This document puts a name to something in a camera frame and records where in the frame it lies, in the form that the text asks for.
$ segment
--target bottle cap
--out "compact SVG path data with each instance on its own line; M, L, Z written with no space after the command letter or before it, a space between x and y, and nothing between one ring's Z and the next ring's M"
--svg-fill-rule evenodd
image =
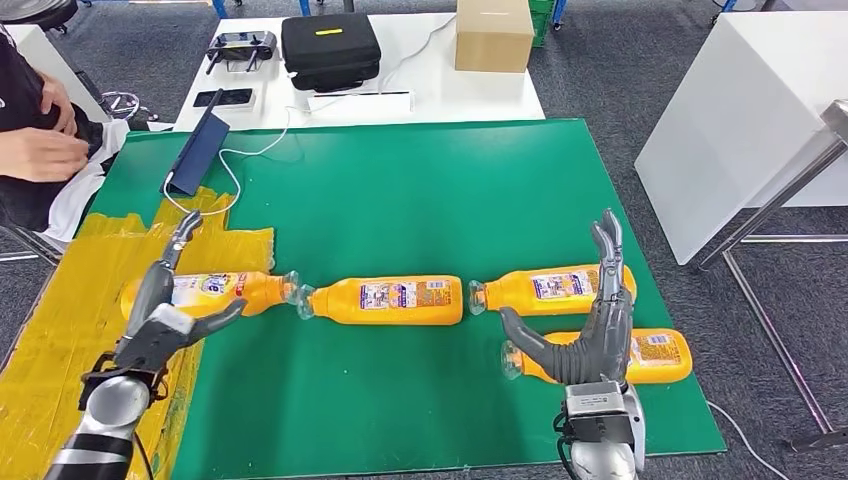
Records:
M524 354L509 340L501 345L501 368L508 380L524 373Z
M295 293L295 305L297 305L297 314L300 318L307 320L315 315L315 310L312 308L311 297L315 292L315 287L311 285L302 285Z
M480 315L486 310L486 286L477 280L468 282L468 310Z
M300 275L297 271L292 270L291 272L283 275L283 281L280 284L280 296L284 302L291 305L297 305L297 291L299 288Z

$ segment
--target white cloth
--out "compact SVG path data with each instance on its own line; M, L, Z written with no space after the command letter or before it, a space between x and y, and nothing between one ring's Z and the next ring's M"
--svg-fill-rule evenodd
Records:
M126 120L103 124L103 144L88 160L88 164L59 191L50 205L49 226L42 232L61 242L70 242L77 231L89 199L103 185L105 177L101 163L112 158L127 139L130 131Z

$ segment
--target human hand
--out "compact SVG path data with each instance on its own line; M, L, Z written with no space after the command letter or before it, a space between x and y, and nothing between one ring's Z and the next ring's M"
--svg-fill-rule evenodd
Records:
M44 87L41 89L41 113L47 115L53 105L59 107L59 120L53 130L73 137L77 133L77 122L65 86L45 73L38 72L38 75L44 80Z
M0 175L30 182L61 182L88 162L88 143L51 130L0 133Z

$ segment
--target yellow tape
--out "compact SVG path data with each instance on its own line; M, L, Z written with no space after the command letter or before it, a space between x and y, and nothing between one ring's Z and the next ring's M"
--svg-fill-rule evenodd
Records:
M181 203L201 211L230 202L208 189ZM273 266L273 229L226 231L226 214L204 217L182 254L178 273L268 271ZM183 213L167 202L145 230L137 215L89 215L71 242L44 296L0 374L0 479L36 480L76 428L80 375L114 347L126 327L121 315L124 284L141 277L162 254ZM185 426L203 345L169 362L169 397L151 407L138 433L157 479L171 476ZM130 479L146 480L139 455Z
M341 28L331 28L329 30L318 30L315 32L315 35L334 35L336 33L342 33Z

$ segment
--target black shirt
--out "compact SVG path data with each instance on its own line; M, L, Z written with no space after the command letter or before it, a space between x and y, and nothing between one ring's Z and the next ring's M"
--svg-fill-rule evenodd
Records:
M0 132L26 127L52 129L59 121L59 107L41 113L44 80L18 53L12 37L0 25ZM77 137L89 142L89 157L102 144L102 125L88 121L74 105ZM0 151L0 162L3 158ZM48 227L50 205L64 182L34 183L0 175L0 225L16 225L43 232Z

